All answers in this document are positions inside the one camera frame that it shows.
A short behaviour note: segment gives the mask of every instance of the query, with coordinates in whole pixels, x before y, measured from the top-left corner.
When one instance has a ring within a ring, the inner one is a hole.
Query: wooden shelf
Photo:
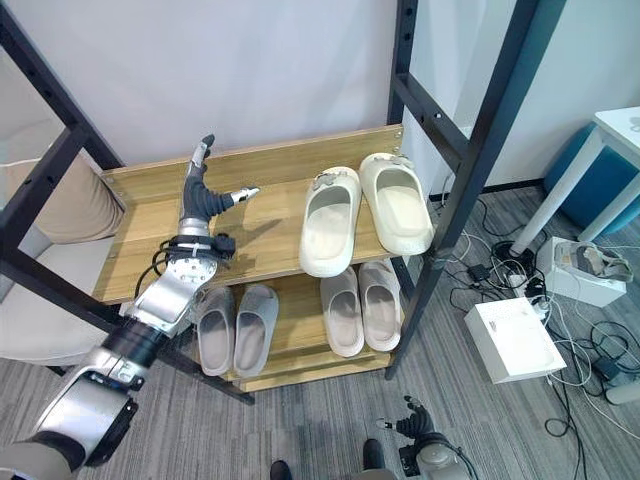
[[[302,274],[261,283],[278,292],[280,301],[267,364],[256,377],[242,379],[230,371],[223,375],[226,380],[255,391],[389,365],[388,353],[375,352],[368,346],[349,358],[331,351],[324,328],[319,279]],[[236,304],[240,303],[244,290],[243,285],[233,287]],[[192,342],[190,351],[196,359],[197,348],[197,342]]]
[[[221,268],[214,283],[233,285],[301,273],[298,249],[305,196],[312,178],[333,165],[357,169],[367,154],[390,151],[399,145],[401,134],[401,127],[389,126],[212,159],[208,175],[212,171],[220,174],[206,179],[210,187],[235,190],[257,184],[262,188],[246,204],[212,220],[211,231],[228,233],[237,245],[231,269]],[[224,168],[215,166],[223,161]],[[105,175],[126,202],[127,212],[96,283],[96,299],[110,304],[132,300],[138,277],[149,266],[160,242],[176,234],[184,169],[184,161],[170,161],[116,169]],[[363,197],[353,263],[388,256],[378,241]],[[148,275],[143,286],[153,279],[153,274]]]
[[[220,267],[216,285],[256,282],[302,273],[298,249],[305,195],[311,179],[267,185],[250,202],[238,205],[211,222],[211,231],[236,239],[237,252],[230,269]],[[94,289],[106,303],[133,298],[140,273],[149,266],[160,242],[175,235],[180,215],[178,198],[137,204],[127,211]],[[356,227],[353,263],[386,258],[373,225],[371,211],[362,201]],[[155,279],[147,275],[143,287]]]
[[[257,392],[266,390],[267,388],[283,387],[285,385],[294,385],[297,383],[313,382],[325,378],[338,377],[341,375],[350,375],[352,373],[368,372],[370,370],[379,370],[389,366],[391,355],[388,353],[380,353],[372,358],[364,360],[352,360],[348,363],[323,366],[317,369],[291,372],[277,377],[258,378],[256,380],[247,379],[238,386],[245,392]]]
[[[400,125],[231,152],[207,160],[205,183],[219,191],[257,185],[261,192],[246,204],[215,217],[212,233],[236,239],[230,269],[220,267],[214,285],[232,285],[239,303],[241,284],[261,282],[278,292],[280,310],[267,365],[259,376],[225,378],[247,392],[384,368],[391,355],[368,347],[355,357],[333,353],[327,343],[319,279],[302,273],[298,249],[305,197],[312,179],[326,168],[357,170],[374,152],[396,152]],[[105,303],[132,300],[139,275],[160,243],[176,234],[181,190],[188,159],[169,160],[106,172],[104,179],[127,207],[102,269],[94,297]],[[363,197],[352,263],[389,257],[378,241]],[[147,276],[146,286],[154,280]],[[197,341],[185,345],[198,358]]]

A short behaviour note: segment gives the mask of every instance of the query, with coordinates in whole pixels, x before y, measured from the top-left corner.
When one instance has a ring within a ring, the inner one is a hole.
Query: wall baseboard
[[[500,185],[490,185],[488,187],[484,187],[482,189],[482,193],[493,193],[493,192],[503,192],[505,190],[515,190],[516,188],[525,188],[525,187],[537,187],[542,185],[542,178],[534,178],[533,180],[522,180],[520,182],[511,182],[511,183],[501,183]],[[429,195],[429,200],[432,202],[439,202],[442,200],[442,196],[444,198],[449,196],[448,193],[437,193],[435,195]]]

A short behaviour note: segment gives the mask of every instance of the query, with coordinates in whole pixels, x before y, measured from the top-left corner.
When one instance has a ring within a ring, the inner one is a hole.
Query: slipper
[[[374,153],[360,164],[360,180],[382,246],[396,255],[426,252],[434,230],[413,164]]]
[[[300,238],[300,267],[313,277],[335,277],[353,257],[360,180],[348,167],[318,175],[309,191]]]
[[[267,363],[278,318],[278,295],[265,285],[247,288],[236,321],[233,368],[244,378],[259,374]]]
[[[374,350],[388,352],[400,342],[400,283],[389,260],[367,262],[358,272],[364,338]]]
[[[320,281],[324,327],[331,350],[342,357],[356,355],[364,346],[358,279],[348,267],[337,277]]]
[[[196,325],[200,365],[205,375],[222,375],[233,362],[235,305],[229,287],[215,288],[198,307]]]

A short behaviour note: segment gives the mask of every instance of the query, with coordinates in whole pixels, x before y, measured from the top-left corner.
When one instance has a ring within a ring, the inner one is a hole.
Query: power adapter
[[[593,362],[593,369],[605,382],[610,382],[620,374],[620,368],[613,360],[600,357]]]
[[[473,281],[476,283],[480,283],[483,280],[486,280],[491,276],[489,270],[484,265],[478,264],[473,265],[467,269],[467,273],[473,278]]]

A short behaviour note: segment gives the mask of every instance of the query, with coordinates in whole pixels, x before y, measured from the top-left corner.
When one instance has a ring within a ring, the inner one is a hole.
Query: blue cushion
[[[573,136],[544,179],[543,184],[547,192],[551,191],[558,182],[595,127],[596,124],[591,122]],[[624,157],[605,146],[560,209],[578,226],[586,228],[637,173],[638,170]],[[620,230],[638,214],[640,214],[640,196],[631,202],[602,233]]]

